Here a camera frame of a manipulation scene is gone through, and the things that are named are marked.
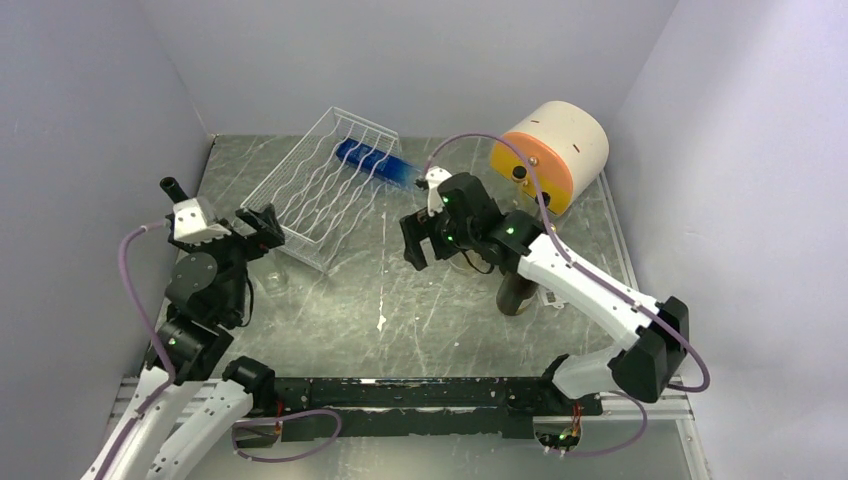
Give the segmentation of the clear plain glass bottle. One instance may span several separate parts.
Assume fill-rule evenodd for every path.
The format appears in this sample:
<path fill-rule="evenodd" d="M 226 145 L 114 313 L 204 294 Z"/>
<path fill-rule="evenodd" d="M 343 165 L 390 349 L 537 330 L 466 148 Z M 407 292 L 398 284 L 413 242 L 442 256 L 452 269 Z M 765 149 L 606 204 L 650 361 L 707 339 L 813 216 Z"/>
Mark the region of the clear plain glass bottle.
<path fill-rule="evenodd" d="M 268 265 L 262 276 L 262 285 L 270 297 L 280 297 L 288 289 L 289 277 L 283 267 Z"/>

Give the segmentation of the blue clear bottle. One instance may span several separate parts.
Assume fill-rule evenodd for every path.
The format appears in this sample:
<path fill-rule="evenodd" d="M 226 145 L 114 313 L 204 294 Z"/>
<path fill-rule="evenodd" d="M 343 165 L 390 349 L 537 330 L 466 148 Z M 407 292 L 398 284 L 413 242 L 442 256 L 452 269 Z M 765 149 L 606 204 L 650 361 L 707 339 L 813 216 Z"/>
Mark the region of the blue clear bottle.
<path fill-rule="evenodd" d="M 414 189 L 421 176 L 419 167 L 375 146 L 352 138 L 343 140 L 334 150 L 345 164 L 402 189 Z"/>

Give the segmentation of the dark green bottle black neck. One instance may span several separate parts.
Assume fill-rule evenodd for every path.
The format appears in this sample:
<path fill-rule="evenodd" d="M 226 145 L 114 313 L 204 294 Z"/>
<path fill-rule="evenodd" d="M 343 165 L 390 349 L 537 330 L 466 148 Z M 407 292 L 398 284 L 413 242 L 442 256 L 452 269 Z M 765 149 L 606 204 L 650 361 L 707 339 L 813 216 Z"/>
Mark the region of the dark green bottle black neck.
<path fill-rule="evenodd" d="M 168 196 L 173 205 L 190 199 L 174 177 L 162 178 L 159 182 L 159 187 Z"/>

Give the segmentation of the brown bottle gold foil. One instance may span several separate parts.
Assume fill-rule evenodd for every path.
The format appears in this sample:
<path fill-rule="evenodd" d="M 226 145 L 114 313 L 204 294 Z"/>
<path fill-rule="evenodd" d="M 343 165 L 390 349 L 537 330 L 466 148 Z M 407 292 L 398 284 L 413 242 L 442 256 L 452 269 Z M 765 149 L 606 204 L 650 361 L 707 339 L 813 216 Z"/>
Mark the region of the brown bottle gold foil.
<path fill-rule="evenodd" d="M 537 283 L 506 272 L 496 294 L 496 306 L 506 316 L 517 316 L 529 307 L 537 290 Z"/>

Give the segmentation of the clear bottle white gold label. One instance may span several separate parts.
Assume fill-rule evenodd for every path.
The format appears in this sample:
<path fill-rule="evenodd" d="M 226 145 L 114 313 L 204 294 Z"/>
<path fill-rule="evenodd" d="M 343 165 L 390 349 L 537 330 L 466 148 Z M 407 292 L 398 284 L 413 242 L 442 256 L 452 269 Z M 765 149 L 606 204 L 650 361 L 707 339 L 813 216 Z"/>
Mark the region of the clear bottle white gold label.
<path fill-rule="evenodd" d="M 529 185 L 527 169 L 522 165 L 515 166 L 511 172 L 511 180 L 519 191 L 524 191 Z"/>

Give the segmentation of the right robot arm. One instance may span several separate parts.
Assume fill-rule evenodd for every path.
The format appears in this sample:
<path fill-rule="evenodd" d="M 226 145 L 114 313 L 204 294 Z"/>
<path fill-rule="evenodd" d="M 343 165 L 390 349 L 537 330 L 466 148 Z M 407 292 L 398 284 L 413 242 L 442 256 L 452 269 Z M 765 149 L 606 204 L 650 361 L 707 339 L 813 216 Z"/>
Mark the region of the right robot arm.
<path fill-rule="evenodd" d="M 438 260 L 473 251 L 503 274 L 551 291 L 612 338 L 613 346 L 567 356 L 555 367 L 539 389 L 548 412 L 565 413 L 578 398 L 600 392 L 654 403 L 671 388 L 687 355 L 688 308 L 681 300 L 660 302 L 627 287 L 567 248 L 535 216 L 501 212 L 470 173 L 436 167 L 418 183 L 427 189 L 427 205 L 400 221 L 404 258 L 416 270 L 427 266 L 424 240 Z"/>

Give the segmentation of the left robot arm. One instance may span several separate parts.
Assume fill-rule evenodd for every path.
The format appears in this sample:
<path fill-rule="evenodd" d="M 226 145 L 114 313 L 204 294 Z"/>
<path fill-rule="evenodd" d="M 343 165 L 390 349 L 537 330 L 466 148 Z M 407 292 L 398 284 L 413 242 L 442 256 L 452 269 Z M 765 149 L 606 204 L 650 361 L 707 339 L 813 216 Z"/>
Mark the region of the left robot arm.
<path fill-rule="evenodd" d="M 143 225 L 121 242 L 119 269 L 129 293 L 134 288 L 127 253 L 134 239 L 166 228 L 169 243 L 185 256 L 174 265 L 165 291 L 165 321 L 154 326 L 147 315 L 141 317 L 151 342 L 139 383 L 84 478 L 182 478 L 237 420 L 281 412 L 274 371 L 240 357 L 227 365 L 200 412 L 176 424 L 231 345 L 232 330 L 253 318 L 249 263 L 285 242 L 272 204 L 240 208 L 236 216 L 252 233 L 238 233 L 201 198 L 183 200 L 163 221 Z"/>

